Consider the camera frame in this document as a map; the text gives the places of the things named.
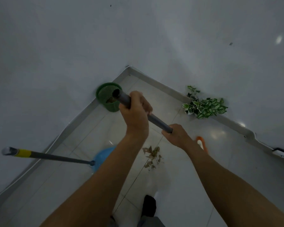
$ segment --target tile floor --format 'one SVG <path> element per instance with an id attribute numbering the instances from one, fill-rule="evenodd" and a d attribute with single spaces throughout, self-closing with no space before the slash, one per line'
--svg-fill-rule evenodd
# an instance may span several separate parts
<path id="1" fill-rule="evenodd" d="M 242 177 L 284 212 L 284 164 L 245 142 L 244 137 L 213 119 L 187 116 L 181 102 L 134 76 L 121 83 L 125 92 L 142 91 L 154 114 L 167 124 L 181 124 L 191 137 L 204 137 L 209 154 Z M 54 152 L 92 159 L 116 145 L 126 125 L 119 112 L 98 106 Z M 146 194 L 157 201 L 156 216 L 168 226 L 226 226 L 213 207 L 187 155 L 171 145 L 160 129 L 150 125 L 144 146 L 160 146 L 163 161 L 144 168 L 140 151 L 120 192 L 114 217 L 122 226 L 136 226 Z M 91 168 L 75 163 L 44 161 L 0 207 L 0 226 L 39 226 L 80 185 L 92 176 Z"/>

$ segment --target yellow band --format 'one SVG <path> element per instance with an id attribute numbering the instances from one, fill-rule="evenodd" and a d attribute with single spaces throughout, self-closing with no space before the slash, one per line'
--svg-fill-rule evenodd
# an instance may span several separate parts
<path id="1" fill-rule="evenodd" d="M 22 157 L 22 158 L 29 158 L 30 155 L 31 155 L 30 150 L 19 149 L 19 153 L 17 153 L 15 156 L 16 157 Z"/>

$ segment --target orange object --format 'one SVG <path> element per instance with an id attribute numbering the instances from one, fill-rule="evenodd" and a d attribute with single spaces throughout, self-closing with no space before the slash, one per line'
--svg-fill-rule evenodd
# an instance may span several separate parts
<path id="1" fill-rule="evenodd" d="M 196 140 L 197 140 L 197 143 L 200 145 L 200 147 L 201 147 L 206 153 L 208 153 L 208 150 L 207 150 L 206 145 L 205 145 L 205 140 L 204 140 L 201 136 L 197 136 Z"/>

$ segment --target person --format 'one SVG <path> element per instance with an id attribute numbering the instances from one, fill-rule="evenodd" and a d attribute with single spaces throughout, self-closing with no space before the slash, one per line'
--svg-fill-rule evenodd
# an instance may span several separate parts
<path id="1" fill-rule="evenodd" d="M 117 226 L 112 210 L 128 172 L 149 133 L 147 114 L 152 107 L 133 91 L 131 108 L 120 104 L 125 137 L 98 171 L 62 203 L 41 226 Z M 212 204 L 228 226 L 284 226 L 284 213 L 240 177 L 223 168 L 192 140 L 181 125 L 162 134 L 190 157 Z M 138 226 L 164 226 L 154 217 L 156 203 L 146 196 Z"/>

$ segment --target gray pants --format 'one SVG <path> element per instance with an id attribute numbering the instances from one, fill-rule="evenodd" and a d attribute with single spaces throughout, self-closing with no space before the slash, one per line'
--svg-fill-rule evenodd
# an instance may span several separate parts
<path id="1" fill-rule="evenodd" d="M 110 218 L 107 227 L 119 227 L 118 224 Z M 137 227 L 165 227 L 158 217 L 141 217 Z"/>

